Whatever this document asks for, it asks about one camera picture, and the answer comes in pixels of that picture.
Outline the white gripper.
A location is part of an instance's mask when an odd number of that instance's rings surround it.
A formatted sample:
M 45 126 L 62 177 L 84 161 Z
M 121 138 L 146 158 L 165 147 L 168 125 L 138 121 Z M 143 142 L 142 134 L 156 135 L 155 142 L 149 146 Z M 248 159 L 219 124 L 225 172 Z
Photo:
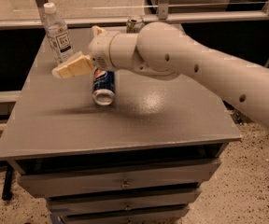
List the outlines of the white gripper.
M 81 51 L 72 55 L 66 62 L 53 68 L 51 73 L 59 79 L 87 75 L 96 67 L 117 71 L 133 71 L 141 64 L 141 56 L 136 49 L 138 34 L 119 31 L 106 31 L 97 25 L 92 27 L 95 38 L 89 45 L 89 55 Z

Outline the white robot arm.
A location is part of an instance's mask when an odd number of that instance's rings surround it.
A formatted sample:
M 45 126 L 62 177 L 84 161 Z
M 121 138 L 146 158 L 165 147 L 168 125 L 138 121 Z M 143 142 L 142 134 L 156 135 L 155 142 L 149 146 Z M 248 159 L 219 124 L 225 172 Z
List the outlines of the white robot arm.
M 77 53 L 52 70 L 57 78 L 128 70 L 140 76 L 173 79 L 184 75 L 214 92 L 269 131 L 269 68 L 210 49 L 165 22 L 138 33 L 92 28 L 89 53 Z

